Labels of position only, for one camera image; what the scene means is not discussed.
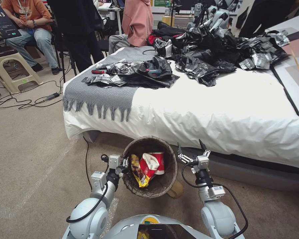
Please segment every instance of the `pink hoodie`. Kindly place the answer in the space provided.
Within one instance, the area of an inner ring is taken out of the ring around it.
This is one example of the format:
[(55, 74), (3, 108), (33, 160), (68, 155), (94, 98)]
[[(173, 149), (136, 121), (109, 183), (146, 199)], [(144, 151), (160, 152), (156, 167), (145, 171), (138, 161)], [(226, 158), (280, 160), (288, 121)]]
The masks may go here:
[(150, 0), (126, 0), (122, 28), (133, 46), (147, 45), (152, 32), (153, 15)]

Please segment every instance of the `snack bag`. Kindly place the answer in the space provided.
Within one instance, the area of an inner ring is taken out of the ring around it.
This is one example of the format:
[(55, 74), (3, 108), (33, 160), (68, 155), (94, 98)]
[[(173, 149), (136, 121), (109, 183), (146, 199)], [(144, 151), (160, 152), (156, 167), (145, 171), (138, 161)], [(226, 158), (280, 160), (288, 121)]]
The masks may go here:
[(141, 170), (139, 158), (135, 154), (131, 155), (131, 168), (132, 168), (133, 175), (134, 175), (136, 181), (138, 182), (139, 187), (141, 188), (142, 184), (141, 184), (140, 179), (142, 179), (145, 176), (145, 174)]
[(157, 175), (161, 175), (164, 174), (164, 152), (155, 152), (155, 153), (149, 153), (150, 155), (154, 156), (158, 163), (159, 163), (159, 167), (157, 168), (155, 174)]
[(158, 167), (159, 167), (159, 162), (154, 156), (147, 153), (143, 154), (143, 157), (140, 160), (140, 169), (144, 173), (144, 176), (140, 178), (141, 188), (148, 186), (149, 181), (154, 176), (155, 171), (157, 170)]

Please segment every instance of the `orange shirt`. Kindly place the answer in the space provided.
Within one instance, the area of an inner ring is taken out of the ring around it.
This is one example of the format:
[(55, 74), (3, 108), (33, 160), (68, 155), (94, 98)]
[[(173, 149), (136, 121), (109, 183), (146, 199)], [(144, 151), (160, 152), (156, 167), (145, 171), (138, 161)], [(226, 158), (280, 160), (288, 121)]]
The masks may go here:
[[(51, 19), (52, 16), (44, 3), (41, 0), (3, 0), (1, 7), (9, 10), (12, 14), (16, 13), (20, 19), (24, 22), (27, 21), (25, 14), (27, 14), (28, 20), (36, 20), (40, 18)], [(43, 29), (52, 31), (49, 25), (40, 26)]]

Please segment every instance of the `mattress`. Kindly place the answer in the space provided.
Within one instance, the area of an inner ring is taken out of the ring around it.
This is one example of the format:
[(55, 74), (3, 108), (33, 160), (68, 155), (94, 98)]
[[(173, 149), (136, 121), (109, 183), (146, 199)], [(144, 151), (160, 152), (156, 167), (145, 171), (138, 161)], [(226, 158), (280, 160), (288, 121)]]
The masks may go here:
[(68, 138), (99, 130), (134, 139), (153, 135), (195, 148), (201, 139), (215, 152), (299, 168), (299, 116), (270, 72), (237, 69), (218, 76), (214, 87), (173, 73), (180, 78), (170, 89), (137, 89), (128, 122), (120, 122), (120, 111), (115, 120), (109, 111), (99, 119), (88, 114), (85, 103), (79, 112), (74, 104), (63, 111)]

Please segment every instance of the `sneaker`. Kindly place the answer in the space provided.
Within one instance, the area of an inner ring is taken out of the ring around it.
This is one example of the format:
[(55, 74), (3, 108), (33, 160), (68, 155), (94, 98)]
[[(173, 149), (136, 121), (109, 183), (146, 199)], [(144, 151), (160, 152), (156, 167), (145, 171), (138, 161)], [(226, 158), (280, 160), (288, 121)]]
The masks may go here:
[(42, 67), (39, 63), (37, 63), (37, 64), (34, 65), (34, 66), (31, 66), (31, 68), (32, 68), (32, 70), (34, 70), (35, 72), (38, 72), (38, 71), (43, 70), (43, 67)]
[(58, 67), (51, 68), (52, 74), (57, 75), (60, 72), (60, 69)]

